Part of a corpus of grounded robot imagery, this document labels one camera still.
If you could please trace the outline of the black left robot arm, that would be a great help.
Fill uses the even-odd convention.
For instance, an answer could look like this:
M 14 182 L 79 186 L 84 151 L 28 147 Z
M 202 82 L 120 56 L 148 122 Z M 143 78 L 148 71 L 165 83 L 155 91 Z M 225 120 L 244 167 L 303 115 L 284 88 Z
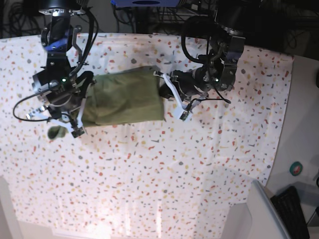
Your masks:
M 256 28 L 260 4 L 259 0 L 219 0 L 216 9 L 210 9 L 207 16 L 192 16 L 185 21 L 181 30 L 182 51 L 188 60 L 201 67 L 169 73 L 169 81 L 182 100 L 206 96 L 210 90 L 217 93 L 232 90 L 246 37 Z M 191 56 L 186 47 L 187 35 L 195 30 L 207 37 L 206 54 L 197 57 Z

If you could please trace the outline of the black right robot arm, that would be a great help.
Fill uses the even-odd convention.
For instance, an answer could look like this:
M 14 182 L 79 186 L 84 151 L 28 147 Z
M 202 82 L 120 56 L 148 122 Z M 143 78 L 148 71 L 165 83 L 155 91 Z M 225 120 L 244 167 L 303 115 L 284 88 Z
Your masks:
M 43 70 L 33 76 L 33 89 L 46 103 L 52 119 L 70 117 L 80 108 L 87 90 L 94 85 L 93 73 L 79 74 L 98 34 L 98 22 L 86 0 L 41 0 L 39 12 L 51 16 L 41 32 L 41 44 L 47 53 Z M 77 44 L 80 25 L 72 26 L 71 17 L 86 15 L 89 34 L 85 49 Z

